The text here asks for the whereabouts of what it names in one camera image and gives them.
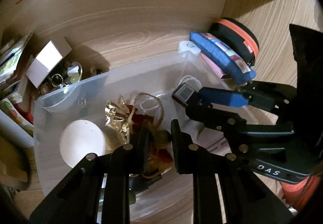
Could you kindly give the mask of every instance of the transparent plastic bin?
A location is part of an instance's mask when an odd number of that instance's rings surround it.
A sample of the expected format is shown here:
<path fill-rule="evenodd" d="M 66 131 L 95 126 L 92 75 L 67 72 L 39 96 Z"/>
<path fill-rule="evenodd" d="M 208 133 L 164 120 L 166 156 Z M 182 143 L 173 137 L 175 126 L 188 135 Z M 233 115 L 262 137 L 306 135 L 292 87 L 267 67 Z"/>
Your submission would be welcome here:
<path fill-rule="evenodd" d="M 223 133 L 210 131 L 209 137 L 198 139 L 203 125 L 191 121 L 185 115 L 185 109 L 171 99 L 171 93 L 185 75 L 196 77 L 202 86 L 227 88 L 200 57 L 190 52 L 174 52 L 113 69 L 39 98 L 35 105 L 34 142 L 39 180 L 44 194 L 47 195 L 71 170 L 59 152 L 59 139 L 63 129 L 82 118 L 94 122 L 106 132 L 106 102 L 117 99 L 119 94 L 126 99 L 138 92 L 159 96 L 165 109 L 160 128 L 170 130 L 171 120 L 177 118 L 181 130 L 189 133 L 194 142 L 212 148 L 214 141 L 221 138 Z M 188 84 L 196 88 L 193 80 L 188 81 Z M 249 124 L 257 124 L 257 120 L 246 108 L 217 108 L 234 111 L 247 119 Z M 193 196 L 192 188 L 192 176 L 179 175 L 173 167 L 163 174 L 162 180 L 137 195 L 137 202 L 130 206 L 131 220 L 159 212 L 188 193 Z"/>

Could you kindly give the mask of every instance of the card with fruit picture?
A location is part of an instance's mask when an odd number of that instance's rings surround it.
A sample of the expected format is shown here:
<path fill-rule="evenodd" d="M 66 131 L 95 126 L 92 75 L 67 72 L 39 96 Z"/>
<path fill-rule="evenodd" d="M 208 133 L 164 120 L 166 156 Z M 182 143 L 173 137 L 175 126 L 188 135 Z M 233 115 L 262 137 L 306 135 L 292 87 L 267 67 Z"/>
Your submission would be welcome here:
<path fill-rule="evenodd" d="M 13 121 L 15 121 L 30 136 L 33 136 L 34 126 L 18 113 L 9 99 L 4 98 L 0 101 L 0 109 Z"/>

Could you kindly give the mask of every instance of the metal screw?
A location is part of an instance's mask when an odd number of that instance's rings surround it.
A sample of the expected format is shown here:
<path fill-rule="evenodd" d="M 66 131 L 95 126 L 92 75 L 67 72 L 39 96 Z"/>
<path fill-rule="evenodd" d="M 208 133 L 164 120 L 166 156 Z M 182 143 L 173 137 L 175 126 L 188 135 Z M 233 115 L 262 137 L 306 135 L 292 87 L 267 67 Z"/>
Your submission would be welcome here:
<path fill-rule="evenodd" d="M 91 160 L 94 160 L 95 157 L 96 157 L 95 153 L 88 153 L 85 158 L 91 161 Z"/>
<path fill-rule="evenodd" d="M 235 119 L 234 119 L 234 118 L 229 118 L 229 119 L 228 119 L 228 123 L 229 123 L 230 125 L 233 125 L 233 124 L 235 123 Z"/>
<path fill-rule="evenodd" d="M 239 146 L 239 150 L 242 152 L 242 153 L 246 153 L 248 151 L 248 146 L 246 144 L 241 144 Z"/>
<path fill-rule="evenodd" d="M 231 160 L 231 161 L 234 161 L 237 158 L 237 156 L 233 153 L 226 154 L 226 157 L 228 160 Z"/>
<path fill-rule="evenodd" d="M 190 144 L 190 145 L 188 146 L 188 148 L 189 148 L 190 150 L 196 151 L 196 150 L 198 150 L 198 149 L 199 149 L 199 146 L 198 146 L 198 145 L 196 145 L 196 144 Z"/>
<path fill-rule="evenodd" d="M 125 149 L 125 150 L 132 150 L 132 148 L 133 148 L 133 145 L 131 145 L 130 143 L 123 145 L 123 149 Z"/>

